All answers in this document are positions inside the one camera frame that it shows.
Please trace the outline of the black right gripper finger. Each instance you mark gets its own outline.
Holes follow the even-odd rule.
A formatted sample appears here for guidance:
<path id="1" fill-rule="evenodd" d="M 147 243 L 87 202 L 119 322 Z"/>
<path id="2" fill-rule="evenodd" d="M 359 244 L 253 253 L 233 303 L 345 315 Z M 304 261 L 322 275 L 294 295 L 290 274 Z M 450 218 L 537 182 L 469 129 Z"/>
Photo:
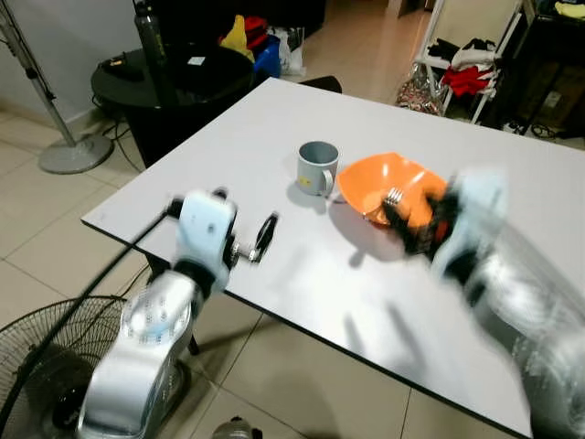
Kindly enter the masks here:
<path id="1" fill-rule="evenodd" d="M 407 218 L 401 216 L 397 201 L 384 199 L 381 201 L 381 209 L 383 209 L 388 229 L 396 235 L 402 245 L 413 245 L 414 231 L 410 228 Z"/>
<path id="2" fill-rule="evenodd" d="M 406 254 L 433 258 L 434 227 L 428 225 L 413 227 L 406 223 L 399 226 L 399 237 Z"/>

